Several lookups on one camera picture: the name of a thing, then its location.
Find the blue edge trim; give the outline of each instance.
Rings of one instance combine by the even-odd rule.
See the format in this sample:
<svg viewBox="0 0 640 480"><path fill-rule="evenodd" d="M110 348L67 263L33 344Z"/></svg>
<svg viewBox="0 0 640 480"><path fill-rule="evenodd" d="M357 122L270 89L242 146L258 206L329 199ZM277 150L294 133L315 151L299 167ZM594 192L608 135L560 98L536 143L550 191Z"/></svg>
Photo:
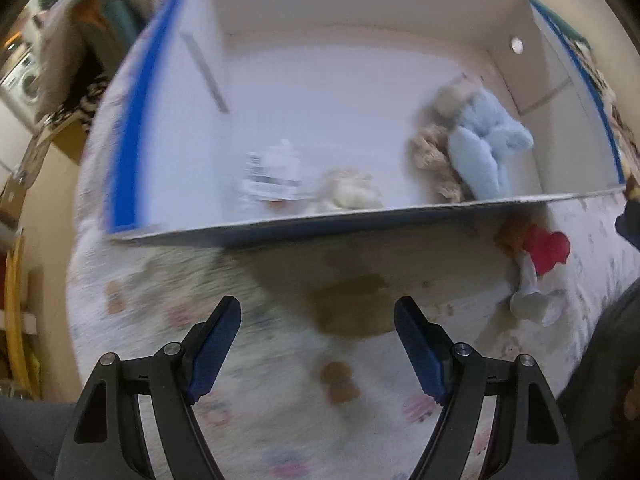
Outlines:
<svg viewBox="0 0 640 480"><path fill-rule="evenodd" d="M124 115L124 125L120 136L120 150L116 157L116 167L113 179L113 192L111 193L111 223L108 226L110 233L118 233L134 230L140 227L136 205L138 198L138 168L140 164L140 138L142 136L145 111L147 108L148 92L152 86L156 67L161 57L162 48L165 45L165 37L170 30L177 15L178 3L180 0L168 0L166 7L162 10L162 15L158 18L158 24L149 39L149 47L146 56L140 65L138 80L132 88L129 97L129 106ZM600 119L607 133L607 139L611 147L613 159L618 173L618 182L625 183L625 176L622 171L622 163L613 131L609 126L609 120L604 111L602 99L591 82L590 76L583 68L580 60L574 51L567 44L562 34L558 31L553 19L546 13L543 7L535 1L530 0L531 5L540 13L547 24L558 36L567 54L573 61L582 79L587 85L591 97L595 102Z"/></svg>
<svg viewBox="0 0 640 480"><path fill-rule="evenodd" d="M140 139L145 126L149 91L156 73L158 62L165 46L165 39L177 16L180 0L166 0L158 22L148 40L148 49L140 63L138 78L130 90L129 105L122 121L119 152L115 159L110 194L111 214L108 231L119 233L140 227L137 215L138 169L140 166Z"/></svg>
<svg viewBox="0 0 640 480"><path fill-rule="evenodd" d="M564 46L564 49L566 50L567 54L569 55L571 60L574 62L574 65L578 69L578 72L580 72L580 75L582 76L582 79L584 80L585 84L587 85L587 88L589 89L589 93L591 94L591 97L595 102L596 108L598 109L598 113L600 114L600 120L602 121L602 125L604 126L604 129L607 133L607 139L609 140L611 153L613 154L613 160L616 164L616 172L618 173L618 183L624 184L625 174L622 171L622 163L620 162L620 154L618 153L616 138L613 134L611 126L609 125L609 119L607 118L607 114L604 111L604 104L602 103L602 98L600 97L600 94L598 93L598 91L596 90L596 87L591 82L591 77L589 76L589 73L584 69L584 67L582 66L582 63L580 62L580 59L578 58L578 56L576 56L575 52L566 42L564 35L562 34L562 32L558 30L558 27L556 27L556 24L554 20L551 18L551 16L546 12L544 7L540 6L535 0L529 0L529 1L531 2L531 5L533 5L533 7L544 18L547 25L551 27L551 30L556 34L556 36L562 43L562 46Z"/></svg>

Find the washing machine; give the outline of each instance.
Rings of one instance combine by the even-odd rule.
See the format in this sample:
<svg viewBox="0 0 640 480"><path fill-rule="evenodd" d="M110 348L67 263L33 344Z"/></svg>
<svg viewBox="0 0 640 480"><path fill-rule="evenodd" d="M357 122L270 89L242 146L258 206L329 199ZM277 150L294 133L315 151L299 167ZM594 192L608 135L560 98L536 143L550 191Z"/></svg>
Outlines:
<svg viewBox="0 0 640 480"><path fill-rule="evenodd" d="M35 56L28 52L2 80L0 88L5 102L30 128L35 124L40 70Z"/></svg>

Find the white box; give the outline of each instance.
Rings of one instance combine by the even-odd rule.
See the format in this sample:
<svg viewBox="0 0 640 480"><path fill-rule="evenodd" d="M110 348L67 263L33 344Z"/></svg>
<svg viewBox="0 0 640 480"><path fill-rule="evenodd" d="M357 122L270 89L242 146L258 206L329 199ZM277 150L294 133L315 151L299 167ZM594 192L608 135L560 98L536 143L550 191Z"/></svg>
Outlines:
<svg viewBox="0 0 640 480"><path fill-rule="evenodd" d="M166 0L125 106L106 208L117 238L236 244L379 228L619 190L602 103L529 0ZM521 54L511 39L524 44ZM444 203L408 141L437 89L482 76L534 137L513 195ZM287 139L306 190L334 168L373 177L384 208L243 206L251 152Z"/></svg>

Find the bed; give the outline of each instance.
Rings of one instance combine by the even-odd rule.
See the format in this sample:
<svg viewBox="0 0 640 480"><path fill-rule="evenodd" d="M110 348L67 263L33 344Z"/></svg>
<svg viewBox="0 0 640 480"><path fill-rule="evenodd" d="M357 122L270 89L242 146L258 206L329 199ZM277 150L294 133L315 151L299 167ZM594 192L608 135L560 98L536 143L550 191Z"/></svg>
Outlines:
<svg viewBox="0 0 640 480"><path fill-rule="evenodd" d="M640 276L640 253L614 228L621 194L537 211L572 244L567 305L548 327L518 322L508 309L518 271L493 242L504 212L238 249L113 241L104 234L108 166L147 40L145 31L106 91L85 147L67 278L70 334L85 381L101 354L151 354L235 295L242 326L215 388L195 407L228 479L409 478L439 409L392 331L400 296L413 296L429 320L484 355L532 354L559 394L603 309ZM328 377L329 364L337 377ZM348 395L334 395L336 387ZM141 404L156 476L169 478L150 403ZM463 478L478 474L491 420L488 399Z"/></svg>

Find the red plastic object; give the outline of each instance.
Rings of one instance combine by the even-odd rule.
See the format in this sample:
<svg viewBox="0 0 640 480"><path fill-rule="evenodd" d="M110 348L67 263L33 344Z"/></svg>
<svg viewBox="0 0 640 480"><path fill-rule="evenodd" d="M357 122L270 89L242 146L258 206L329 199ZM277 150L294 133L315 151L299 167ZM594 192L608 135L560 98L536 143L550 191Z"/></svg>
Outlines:
<svg viewBox="0 0 640 480"><path fill-rule="evenodd" d="M522 249L530 254L536 273L543 276L556 264L566 263L571 252L571 244L564 233L560 231L550 233L532 224L525 233Z"/></svg>

